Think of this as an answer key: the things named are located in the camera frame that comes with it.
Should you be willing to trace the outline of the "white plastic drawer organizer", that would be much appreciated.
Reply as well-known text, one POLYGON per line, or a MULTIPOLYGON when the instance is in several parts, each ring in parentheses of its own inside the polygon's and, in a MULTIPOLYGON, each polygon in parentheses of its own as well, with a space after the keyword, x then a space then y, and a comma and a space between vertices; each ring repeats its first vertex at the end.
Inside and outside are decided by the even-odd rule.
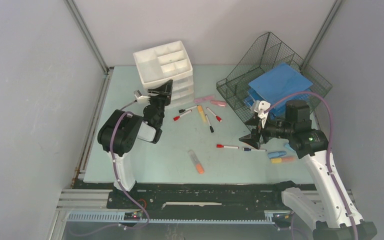
POLYGON ((193 66, 182 41, 134 52, 133 58, 145 92, 172 80, 169 108, 194 100, 193 66))

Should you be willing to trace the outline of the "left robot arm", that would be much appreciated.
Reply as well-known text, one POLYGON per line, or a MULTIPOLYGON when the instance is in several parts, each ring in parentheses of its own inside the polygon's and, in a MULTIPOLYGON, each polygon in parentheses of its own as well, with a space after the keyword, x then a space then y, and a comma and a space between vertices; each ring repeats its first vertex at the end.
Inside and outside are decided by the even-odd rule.
POLYGON ((111 158, 114 187, 122 191, 118 201, 125 208, 133 208, 138 194, 131 189, 136 184, 129 152, 137 139, 156 144, 162 134, 165 108, 171 103, 174 81, 148 89, 148 95, 134 91, 135 99, 116 109, 100 128, 97 141, 111 158))

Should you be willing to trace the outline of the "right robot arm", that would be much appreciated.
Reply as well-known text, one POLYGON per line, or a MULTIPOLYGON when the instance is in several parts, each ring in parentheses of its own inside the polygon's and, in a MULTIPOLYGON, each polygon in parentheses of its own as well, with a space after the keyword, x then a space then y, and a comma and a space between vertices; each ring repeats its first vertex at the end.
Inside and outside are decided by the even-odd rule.
POLYGON ((273 118, 270 103, 257 100, 251 107, 253 116, 246 121, 253 126, 250 134, 239 138, 253 148, 270 139, 286 139, 303 161, 314 182, 321 204, 312 202, 298 187, 280 189, 271 194, 277 209, 290 208, 311 229, 315 240, 371 240, 378 231, 375 224, 365 221, 349 197, 337 173, 329 140, 323 131, 312 127, 311 110, 304 100, 285 102, 285 117, 273 118))

